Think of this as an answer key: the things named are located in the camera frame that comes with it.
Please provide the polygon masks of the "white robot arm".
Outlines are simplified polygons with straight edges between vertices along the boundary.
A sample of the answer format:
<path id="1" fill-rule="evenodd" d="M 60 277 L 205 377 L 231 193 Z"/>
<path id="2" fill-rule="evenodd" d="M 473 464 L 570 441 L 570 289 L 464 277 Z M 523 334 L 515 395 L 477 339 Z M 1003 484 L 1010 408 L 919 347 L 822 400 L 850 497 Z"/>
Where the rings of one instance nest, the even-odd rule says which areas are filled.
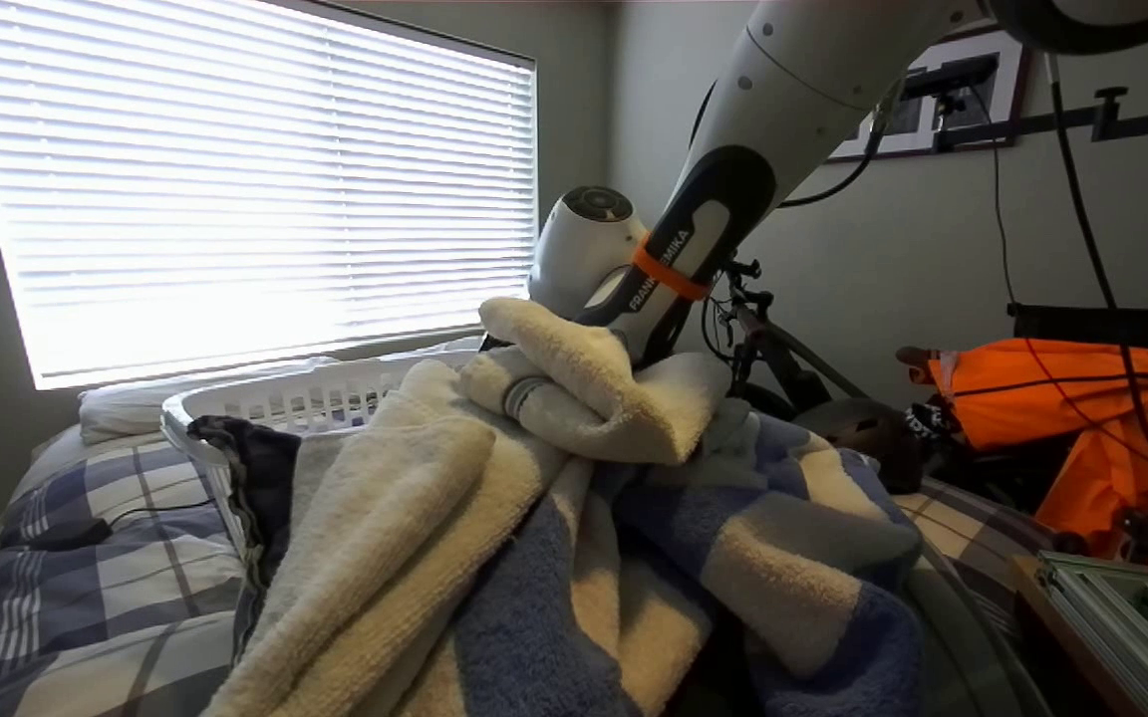
<path id="1" fill-rule="evenodd" d="M 610 328 L 632 363 L 674 352 L 739 242 L 973 19 L 1059 57 L 1148 46 L 1148 0 L 756 0 L 695 121 L 652 226 L 614 189 L 566 193 L 537 234 L 531 299 Z"/>

